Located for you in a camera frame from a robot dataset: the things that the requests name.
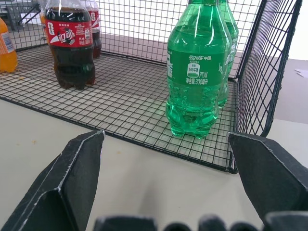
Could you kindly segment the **cola bottle red label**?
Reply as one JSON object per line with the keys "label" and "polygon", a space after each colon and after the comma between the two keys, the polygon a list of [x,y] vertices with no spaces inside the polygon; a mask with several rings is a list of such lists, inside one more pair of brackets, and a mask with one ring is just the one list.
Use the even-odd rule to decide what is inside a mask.
{"label": "cola bottle red label", "polygon": [[48,0],[44,19],[59,85],[82,90],[94,84],[92,26],[86,7],[80,0]]}
{"label": "cola bottle red label", "polygon": [[88,12],[92,26],[93,58],[98,58],[100,57],[102,42],[100,39],[100,13],[96,0],[89,0]]}

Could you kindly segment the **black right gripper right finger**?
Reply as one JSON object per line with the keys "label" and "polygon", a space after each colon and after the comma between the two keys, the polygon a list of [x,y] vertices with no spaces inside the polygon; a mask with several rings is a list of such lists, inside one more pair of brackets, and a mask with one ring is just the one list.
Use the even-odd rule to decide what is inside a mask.
{"label": "black right gripper right finger", "polygon": [[308,231],[308,168],[274,140],[238,132],[227,139],[263,231]]}

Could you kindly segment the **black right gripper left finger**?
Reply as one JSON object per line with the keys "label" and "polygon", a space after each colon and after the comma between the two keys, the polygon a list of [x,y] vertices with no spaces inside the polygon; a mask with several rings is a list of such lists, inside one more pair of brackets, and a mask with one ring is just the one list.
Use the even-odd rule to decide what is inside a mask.
{"label": "black right gripper left finger", "polygon": [[70,140],[39,173],[0,231],[85,231],[104,139],[104,130],[98,130]]}

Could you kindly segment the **green soda bottle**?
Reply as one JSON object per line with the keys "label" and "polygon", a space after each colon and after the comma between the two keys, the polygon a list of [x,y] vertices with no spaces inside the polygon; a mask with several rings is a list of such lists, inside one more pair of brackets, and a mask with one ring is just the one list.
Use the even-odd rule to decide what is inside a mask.
{"label": "green soda bottle", "polygon": [[223,108],[227,102],[228,94],[229,94],[229,88],[228,88],[228,78],[229,74],[231,72],[233,62],[235,59],[236,54],[236,48],[237,48],[237,42],[238,42],[238,36],[239,36],[239,30],[238,26],[235,22],[235,19],[233,17],[233,14],[231,12],[228,0],[220,0],[220,8],[222,11],[222,16],[225,20],[225,23],[227,25],[228,31],[231,36],[231,50],[230,54],[228,55],[227,61],[227,72],[225,74],[225,77],[223,79],[223,85],[221,87],[221,90],[218,95],[218,107]]}
{"label": "green soda bottle", "polygon": [[230,51],[219,0],[189,0],[167,42],[166,117],[175,136],[208,135],[218,118]]}

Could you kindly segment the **orange soda bottle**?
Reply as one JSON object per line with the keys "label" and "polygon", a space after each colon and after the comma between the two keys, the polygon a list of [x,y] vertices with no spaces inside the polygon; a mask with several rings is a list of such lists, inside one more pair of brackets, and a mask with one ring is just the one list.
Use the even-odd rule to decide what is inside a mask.
{"label": "orange soda bottle", "polygon": [[48,35],[47,35],[47,32],[46,32],[44,9],[42,7],[40,8],[40,20],[41,20],[41,25],[42,25],[43,31],[44,31],[44,38],[46,39],[47,43],[49,44],[49,39],[48,39]]}
{"label": "orange soda bottle", "polygon": [[0,18],[0,72],[12,73],[18,65],[17,53],[5,22]]}

